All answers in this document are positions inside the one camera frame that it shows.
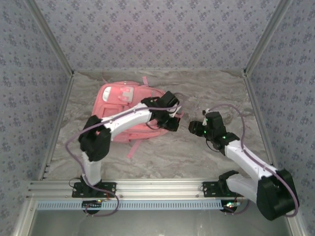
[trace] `cable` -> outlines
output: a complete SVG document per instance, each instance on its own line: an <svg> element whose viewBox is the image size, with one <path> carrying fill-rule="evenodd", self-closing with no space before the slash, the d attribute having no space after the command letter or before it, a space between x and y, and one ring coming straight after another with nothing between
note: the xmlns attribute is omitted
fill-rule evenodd
<svg viewBox="0 0 315 236"><path fill-rule="evenodd" d="M242 113L233 105L231 104L220 104L220 105L217 105L217 106L214 106L213 108L211 108L209 111L212 111L218 107L231 107L233 108L234 110L237 111L237 113L239 114L241 120L242 120L242 125L243 125L243 133L242 133L242 137L241 137L241 148L243 150L243 152L246 154L246 156L252 160L254 163L256 163L257 165L259 165L260 167L264 168L265 170L267 170L269 173L271 173L274 177L277 178L277 180L279 180L285 187L286 189L288 190L288 192L290 193L293 201L294 201L294 213L291 214L291 215L285 215L286 217L294 217L297 215L298 213L298 210L299 210L299 205L298 205L298 202L297 202L297 199L292 191L292 189L290 188L290 186L274 171L272 171L271 169L269 169L268 167L265 167L263 164L261 164L259 161L257 161L255 158L253 158L247 151L246 149L244 149L244 137L245 137L245 121L244 121L244 117L242 115Z"/></svg>
<svg viewBox="0 0 315 236"><path fill-rule="evenodd" d="M214 152L220 152L220 151L218 151L218 150L213 150L210 146L209 146L209 144L208 144L208 140L206 139L206 145L208 146L208 148L210 148L210 150L211 151L214 151Z"/></svg>
<svg viewBox="0 0 315 236"><path fill-rule="evenodd" d="M90 207L90 205L92 205L92 203L89 203L89 204L87 204L87 205L85 206L85 208L84 208L85 214L88 215L88 216L91 216L91 217L94 217L94 216L100 217L101 215L95 215L95 214L89 214L89 213L88 213L88 208Z"/></svg>
<svg viewBox="0 0 315 236"><path fill-rule="evenodd" d="M72 179L69 180L69 183L68 183L68 184L69 184L69 186L70 186L71 188L74 188L74 186L70 185L70 182L71 182L73 179L80 179L80 178L74 177L74 178L72 178Z"/></svg>
<svg viewBox="0 0 315 236"><path fill-rule="evenodd" d="M150 129L152 129L152 130L158 130L158 129L161 129L161 127L159 127L159 128L152 128L147 122L146 122L146 125L150 128Z"/></svg>
<svg viewBox="0 0 315 236"><path fill-rule="evenodd" d="M235 197L235 199L234 199L235 203L237 202L237 198L239 198L239 197ZM241 200L241 204L242 204L243 203L243 196L241 198L242 198L242 200Z"/></svg>
<svg viewBox="0 0 315 236"><path fill-rule="evenodd" d="M102 69L102 80L103 80L104 84L108 84L108 82L103 77L103 71L104 71L104 69Z"/></svg>
<svg viewBox="0 0 315 236"><path fill-rule="evenodd" d="M137 111L143 111L143 110L155 110L155 111L167 111L167 110L170 110L170 109L176 109L178 107L181 107L182 105L181 104L178 104L177 106L175 107L167 107L167 108L157 108L157 107L140 107L140 108L135 108L129 112L126 112L126 113L123 113L123 114L118 114L116 117L112 118L111 120L106 120L106 121L103 121L103 122L100 122L98 124L95 124L95 125L92 125L78 133L76 133L75 135L73 135L66 143L65 143L65 149L66 151L69 153L69 155L80 165L81 167L81 170L82 170L82 178L84 179L85 183L92 189L94 190L97 190L99 192L103 192L103 193L107 193L107 194L110 194L112 196L114 196L116 199L117 199L117 205L115 207L115 209L110 212L110 213L107 213L107 214L98 214L98 215L92 215L93 217L103 217L103 216L110 216L114 213L116 213L118 211L118 207L119 207L119 198L117 197L117 195L111 191L108 191L108 190L105 190L105 189L100 189L100 188L96 188L94 187L93 185L91 185L91 183L89 182L89 180L87 179L86 177L86 172L85 172L85 169L84 169L84 166L83 166L83 163L81 162L80 158L78 156L76 156L75 154L73 154L70 149L69 149L69 144L71 142L73 142L76 138L78 138L81 134L91 130L91 129L94 129L94 128L97 128L101 125L105 125L109 122L113 122L121 117L124 117L124 116L127 116L131 113L134 113L134 112L137 112Z"/></svg>
<svg viewBox="0 0 315 236"><path fill-rule="evenodd" d="M236 213L234 213L231 209L229 209L228 207L223 207L224 209L226 209L226 210L229 210L230 212L226 212L225 214L228 214L228 215L239 215L239 214L242 214L242 213L244 213L247 209L248 209L248 207L250 206L250 204L251 204L251 201L250 200L248 200L247 201L247 204L246 204L246 206L244 207L244 209L243 210L241 210L241 211L239 211L239 212L236 212Z"/></svg>
<svg viewBox="0 0 315 236"><path fill-rule="evenodd" d="M178 99L179 103L177 104L177 106L179 106L179 104L184 104L188 100L188 98L185 95L183 95L182 93L180 93L180 92L175 92L173 94L174 94L174 96L180 95L180 96L183 97L183 101L182 102L180 102L179 99ZM168 112L168 113L169 114L174 114L175 112L179 112L179 110L178 111L175 110L173 112Z"/></svg>

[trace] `backpack strap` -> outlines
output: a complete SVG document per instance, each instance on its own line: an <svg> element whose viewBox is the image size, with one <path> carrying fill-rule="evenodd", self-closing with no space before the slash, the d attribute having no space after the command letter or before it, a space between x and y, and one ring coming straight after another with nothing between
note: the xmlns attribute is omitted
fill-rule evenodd
<svg viewBox="0 0 315 236"><path fill-rule="evenodd" d="M108 82L103 77L103 70L102 70L102 80L103 80L104 84L108 84Z"/></svg>
<svg viewBox="0 0 315 236"><path fill-rule="evenodd" d="M144 86L146 86L146 87L149 86L148 80L147 80L147 77L146 77L146 76L143 76L143 77L142 77L142 81L143 81L143 85L144 85Z"/></svg>
<svg viewBox="0 0 315 236"><path fill-rule="evenodd" d="M134 155L134 153L137 151L137 149L139 148L140 144L142 143L143 140L141 139L138 139L131 147L128 155L127 155L127 158L131 159Z"/></svg>

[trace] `black bracket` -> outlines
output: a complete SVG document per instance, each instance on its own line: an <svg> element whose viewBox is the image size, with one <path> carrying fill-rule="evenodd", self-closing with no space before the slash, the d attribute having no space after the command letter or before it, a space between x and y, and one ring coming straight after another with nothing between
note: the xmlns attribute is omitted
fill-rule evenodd
<svg viewBox="0 0 315 236"><path fill-rule="evenodd" d="M99 182L95 185L96 188L104 189L116 193L117 184L115 182ZM72 190L73 198L114 198L112 194L106 194L90 188L84 181L77 182Z"/></svg>
<svg viewBox="0 0 315 236"><path fill-rule="evenodd" d="M240 140L235 134L227 132L224 126L222 116L219 112L202 111L205 116L207 125L201 121L191 121L188 130L190 133L199 137L205 137L209 140L215 150L219 150L225 156L224 147L234 140Z"/></svg>
<svg viewBox="0 0 315 236"><path fill-rule="evenodd" d="M239 194L231 192L231 191L223 192L217 181L216 182L203 182L202 186L203 186L203 196L205 198L240 196Z"/></svg>
<svg viewBox="0 0 315 236"><path fill-rule="evenodd" d="M167 91L162 97L147 97L141 100L141 103L148 107L167 108L174 107L179 100L170 91ZM170 117L168 111L150 110L152 113L151 120L157 120L157 126L172 132L176 132L179 127L180 118Z"/></svg>
<svg viewBox="0 0 315 236"><path fill-rule="evenodd" d="M91 116L84 129L101 123L97 116ZM99 161L109 152L111 142L111 129L105 128L104 125L91 129L79 136L81 151L84 151L89 157L89 161Z"/></svg>
<svg viewBox="0 0 315 236"><path fill-rule="evenodd" d="M219 176L219 180L216 182L203 182L203 196L205 198L210 197L238 197L241 196L237 193L231 192L226 184L226 180L232 176L238 174L237 171L228 171Z"/></svg>

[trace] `marble floor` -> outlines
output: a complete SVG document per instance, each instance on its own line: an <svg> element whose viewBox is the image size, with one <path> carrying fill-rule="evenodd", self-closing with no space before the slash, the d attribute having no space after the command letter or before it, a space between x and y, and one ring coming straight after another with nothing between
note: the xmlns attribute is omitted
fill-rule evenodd
<svg viewBox="0 0 315 236"><path fill-rule="evenodd" d="M238 107L245 117L245 145L268 162L252 105L243 79L223 71L103 71L76 72L70 98L62 121L60 134L50 163L48 179L71 179L81 174L79 165L65 151L65 142L82 130L90 117L96 95L104 84L113 81L142 82L147 76L149 85L164 91L180 92L188 97L177 132L143 141L132 159L126 155L131 144L111 143L109 154L102 161L102 178L217 178L239 166L206 146L205 139L188 131L189 122L202 120L202 110L221 103ZM230 108L220 108L226 129L239 137L242 123ZM70 149L80 155L79 143Z"/></svg>

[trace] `pink backpack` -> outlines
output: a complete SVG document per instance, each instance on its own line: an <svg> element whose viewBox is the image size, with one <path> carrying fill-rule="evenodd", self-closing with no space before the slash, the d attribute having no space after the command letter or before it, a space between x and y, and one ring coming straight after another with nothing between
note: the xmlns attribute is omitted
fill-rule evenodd
<svg viewBox="0 0 315 236"><path fill-rule="evenodd" d="M144 85L139 85L139 83L132 81L121 81L103 85L96 97L92 116L97 115L98 118L113 116L134 107L143 98L161 97L165 94L162 90L149 87L146 77L142 79ZM150 121L148 125L150 127L145 123L136 125L114 137L113 141L118 143L129 143L132 140L136 140L127 155L128 158L132 158L142 140L167 133L167 130L158 128L156 120Z"/></svg>

